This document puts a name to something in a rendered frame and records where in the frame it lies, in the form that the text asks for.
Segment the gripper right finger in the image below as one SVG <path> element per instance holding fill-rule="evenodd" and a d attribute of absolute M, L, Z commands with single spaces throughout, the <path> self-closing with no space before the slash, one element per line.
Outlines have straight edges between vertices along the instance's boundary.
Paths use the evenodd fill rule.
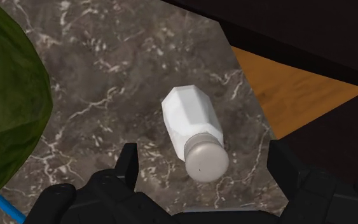
<path fill-rule="evenodd" d="M 288 199 L 279 224 L 358 224 L 358 180 L 306 166 L 279 140 L 269 143 L 267 168 Z"/>

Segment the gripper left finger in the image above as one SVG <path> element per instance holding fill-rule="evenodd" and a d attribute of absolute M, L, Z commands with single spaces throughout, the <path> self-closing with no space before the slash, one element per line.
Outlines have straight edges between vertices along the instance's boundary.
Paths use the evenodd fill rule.
<path fill-rule="evenodd" d="M 137 144 L 126 143 L 112 169 L 92 174 L 83 188 L 45 188 L 24 224 L 179 224 L 145 193 L 135 192 Z"/>

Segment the white bottle with grey cap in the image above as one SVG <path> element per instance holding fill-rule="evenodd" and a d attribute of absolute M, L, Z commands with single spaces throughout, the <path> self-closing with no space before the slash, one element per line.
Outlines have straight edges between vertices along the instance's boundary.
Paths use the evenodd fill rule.
<path fill-rule="evenodd" d="M 177 157 L 195 181 L 223 176 L 229 158 L 211 100 L 194 85 L 174 87 L 162 101 L 163 121 Z"/>

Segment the blue stick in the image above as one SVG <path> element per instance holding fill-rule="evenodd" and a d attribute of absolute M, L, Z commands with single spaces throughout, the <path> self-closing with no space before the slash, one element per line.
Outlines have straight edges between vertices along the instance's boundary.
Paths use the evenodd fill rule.
<path fill-rule="evenodd" d="M 2 209 L 7 215 L 17 221 L 19 224 L 23 224 L 26 216 L 20 212 L 15 206 L 13 206 L 10 202 L 8 202 L 1 194 L 0 194 L 0 209 Z"/>

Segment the large green rounded object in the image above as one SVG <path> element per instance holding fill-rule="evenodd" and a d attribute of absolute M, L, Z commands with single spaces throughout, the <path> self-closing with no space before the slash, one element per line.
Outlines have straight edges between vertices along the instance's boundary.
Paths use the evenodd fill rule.
<path fill-rule="evenodd" d="M 0 189 L 35 149 L 52 107 L 50 79 L 39 55 L 0 7 Z"/>

